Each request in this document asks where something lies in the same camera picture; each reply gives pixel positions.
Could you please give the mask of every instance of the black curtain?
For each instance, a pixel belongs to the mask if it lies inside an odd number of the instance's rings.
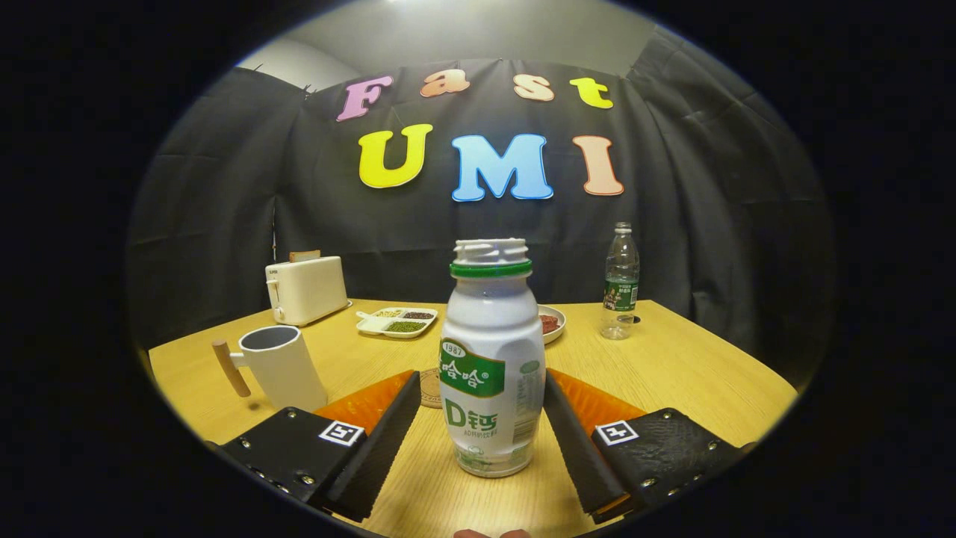
[[[628,78],[690,215],[691,319],[732,343],[753,331],[748,351],[802,389],[826,349],[837,278],[832,221],[803,145],[752,87],[665,28]],[[740,250],[728,252],[721,235]],[[745,325],[728,308],[744,291],[741,269],[755,307]]]
[[[276,183],[304,98],[233,69],[163,141],[129,228],[130,318],[145,348],[269,307]]]
[[[469,88],[424,98],[424,79],[461,69]],[[514,92],[546,78],[552,101]],[[601,298],[614,223],[641,253],[639,297],[725,338],[800,386],[833,316],[829,220],[800,143],[752,88],[665,30],[627,78],[521,60],[461,60],[362,77],[394,82],[368,112],[338,122],[348,82],[307,95],[234,69],[163,144],[143,186],[130,243],[132,314],[147,347],[269,306],[263,270],[290,251],[341,256],[352,298],[444,302],[455,239],[520,236],[541,303]],[[607,87],[586,104],[575,78]],[[406,126],[430,123],[422,171],[391,189],[359,179],[358,140],[389,130],[384,164],[405,161]],[[547,139],[549,199],[487,191],[456,202],[452,139],[482,135],[503,154],[519,134]],[[624,192],[584,191],[575,136],[612,141]],[[511,179],[509,189],[514,185]]]

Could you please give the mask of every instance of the water bottle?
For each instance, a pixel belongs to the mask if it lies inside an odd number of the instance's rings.
[[[634,324],[641,258],[631,238],[630,222],[615,224],[614,234],[604,264],[604,308],[600,334],[610,340],[623,340],[630,335]]]

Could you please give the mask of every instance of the green beans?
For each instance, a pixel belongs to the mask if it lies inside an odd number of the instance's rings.
[[[388,332],[415,332],[424,327],[424,324],[416,322],[395,322],[385,328]]]

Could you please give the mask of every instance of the toaster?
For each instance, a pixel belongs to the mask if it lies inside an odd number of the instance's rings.
[[[328,256],[266,266],[272,316],[284,325],[307,325],[348,305],[342,258]]]

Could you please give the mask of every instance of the table top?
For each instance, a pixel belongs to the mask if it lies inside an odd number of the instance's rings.
[[[401,371],[438,366],[444,304],[353,302],[301,327],[330,402]],[[410,340],[356,330],[357,311],[398,305],[434,308],[439,317]],[[567,323],[564,334],[545,346],[548,368],[649,413],[678,409],[735,446],[760,439],[796,397],[793,387],[771,369],[656,303],[638,302],[641,322],[630,338],[618,341],[598,334],[600,303],[552,306],[565,314]],[[248,369],[240,371],[252,394],[236,395],[211,346],[225,339],[238,350],[242,335],[267,325],[276,325],[269,310],[150,350],[157,385],[199,439],[226,443],[277,411]],[[388,536],[416,537],[450,537],[462,528],[498,536],[524,528],[534,538],[575,536],[602,527],[582,511],[551,424],[546,415],[542,418],[531,464],[510,477],[482,479],[455,462],[442,411],[420,407],[372,515],[358,526]]]

